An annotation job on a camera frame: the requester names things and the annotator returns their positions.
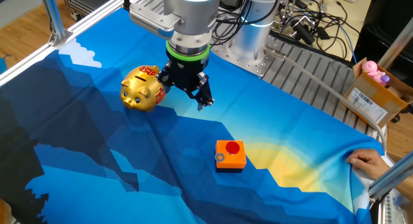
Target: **wooden floor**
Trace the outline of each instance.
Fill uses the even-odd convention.
[[[68,28],[75,21],[64,0],[56,0],[63,26]],[[43,5],[22,15],[19,19],[0,29],[0,57],[6,58],[8,68],[47,43],[50,37],[49,20]]]
[[[75,21],[64,0],[56,0],[65,28]],[[13,23],[0,29],[0,57],[7,54],[7,66],[10,68],[26,56],[44,45],[50,36],[48,18],[43,6],[28,12]],[[388,151],[398,160],[413,150],[413,115],[403,114],[397,124],[391,123],[388,128]]]

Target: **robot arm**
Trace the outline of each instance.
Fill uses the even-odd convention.
[[[166,40],[167,64],[157,75],[165,86],[175,86],[198,102],[198,110],[214,99],[208,76],[211,29],[216,21],[219,0],[163,0],[164,15],[130,4],[131,20]]]

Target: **metal frame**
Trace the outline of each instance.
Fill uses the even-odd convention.
[[[51,46],[57,46],[61,42],[64,42],[71,34],[71,32],[65,30],[60,18],[59,9],[57,8],[56,0],[42,0],[47,17],[50,22],[50,36],[48,44]]]
[[[402,181],[413,174],[413,151],[398,161],[393,167],[371,184],[368,193],[370,201],[375,202],[388,191],[398,186]]]
[[[81,16],[86,16],[92,13],[97,7],[92,6],[93,0],[65,0],[66,6],[80,14]]]
[[[387,69],[394,61],[394,59],[400,54],[404,47],[410,42],[413,37],[413,17],[407,23],[406,27],[401,31],[400,35],[393,44],[388,48],[386,53],[380,59],[378,65]]]

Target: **metal rail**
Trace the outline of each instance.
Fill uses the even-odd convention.
[[[56,0],[42,0],[42,2],[45,6],[47,17],[49,18],[50,31],[52,33],[48,44],[57,46],[60,43],[65,42],[71,33],[63,27]]]
[[[379,65],[384,69],[388,69],[393,63],[394,59],[400,54],[404,47],[410,42],[413,37],[413,17],[407,23],[406,27],[400,33],[398,38],[394,40],[393,44],[388,48],[385,55],[380,59]]]

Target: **cardboard box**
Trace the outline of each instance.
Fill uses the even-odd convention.
[[[379,66],[379,70],[385,72],[386,75],[390,77],[390,81],[386,87],[392,88],[388,90],[368,76],[366,72],[363,72],[362,66],[365,62],[367,62],[367,59],[364,58],[353,66],[356,80],[344,94],[344,98],[370,115],[376,120],[379,127],[383,128],[393,117],[398,115],[401,110],[413,103],[413,88],[410,88]],[[350,107],[347,108],[368,122]]]

